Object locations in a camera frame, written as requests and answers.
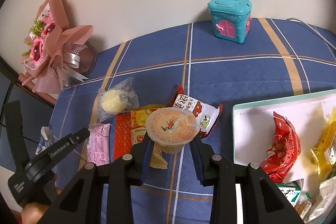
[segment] screw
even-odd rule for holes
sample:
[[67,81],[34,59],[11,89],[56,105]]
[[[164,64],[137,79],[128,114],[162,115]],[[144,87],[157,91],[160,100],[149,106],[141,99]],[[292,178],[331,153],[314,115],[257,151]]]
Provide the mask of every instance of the screw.
[[254,170],[257,170],[257,169],[260,167],[260,165],[257,164],[257,163],[255,163],[255,162],[251,162],[251,163],[250,163],[250,166],[251,166],[251,168],[253,168]]
[[215,161],[220,161],[222,159],[222,156],[219,154],[214,154],[212,155],[212,159]]
[[133,156],[131,154],[125,154],[123,155],[123,160],[131,160]]
[[94,166],[95,166],[95,164],[94,164],[93,162],[88,162],[88,163],[84,166],[84,168],[85,168],[86,170],[91,170]]

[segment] jelly cup lid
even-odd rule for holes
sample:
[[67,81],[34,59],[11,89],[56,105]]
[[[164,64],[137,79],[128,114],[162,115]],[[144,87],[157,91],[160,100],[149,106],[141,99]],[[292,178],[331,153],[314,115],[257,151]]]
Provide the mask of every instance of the jelly cup lid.
[[145,126],[148,136],[162,146],[185,145],[199,132],[193,113],[175,107],[160,108],[152,112]]

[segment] pink snack package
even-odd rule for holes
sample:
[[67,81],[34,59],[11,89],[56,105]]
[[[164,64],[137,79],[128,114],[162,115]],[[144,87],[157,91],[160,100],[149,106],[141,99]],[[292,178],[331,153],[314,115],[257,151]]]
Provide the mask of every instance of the pink snack package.
[[87,139],[87,162],[97,166],[110,163],[110,124],[93,123],[89,125],[90,137]]

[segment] teal coin bank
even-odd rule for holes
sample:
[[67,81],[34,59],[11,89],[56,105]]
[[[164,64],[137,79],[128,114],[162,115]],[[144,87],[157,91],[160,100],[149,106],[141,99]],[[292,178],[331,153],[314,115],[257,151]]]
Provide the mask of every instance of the teal coin bank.
[[249,0],[211,0],[208,3],[215,36],[243,43],[250,29]]

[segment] plaid tablecloth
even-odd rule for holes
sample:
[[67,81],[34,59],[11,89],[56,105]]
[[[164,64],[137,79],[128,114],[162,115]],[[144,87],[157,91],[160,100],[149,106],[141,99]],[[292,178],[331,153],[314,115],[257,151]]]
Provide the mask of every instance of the plaid tablecloth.
[[[336,45],[333,33],[317,29]],[[224,104],[217,126],[203,141],[232,159],[232,107],[336,88],[335,54],[305,25],[284,20],[252,19],[243,44],[216,38],[209,21],[161,30],[100,53],[89,80],[63,90],[50,127],[56,141],[95,122],[98,89],[130,76],[140,106],[167,104],[182,84],[194,98]],[[113,159],[115,120],[110,122]],[[75,175],[80,158],[85,162],[85,151],[81,153],[78,147],[57,165],[58,187],[65,187]],[[146,183],[132,187],[134,222],[208,223],[212,187],[199,184],[189,146],[164,158],[167,170],[150,168]],[[102,210],[106,212],[106,195]]]

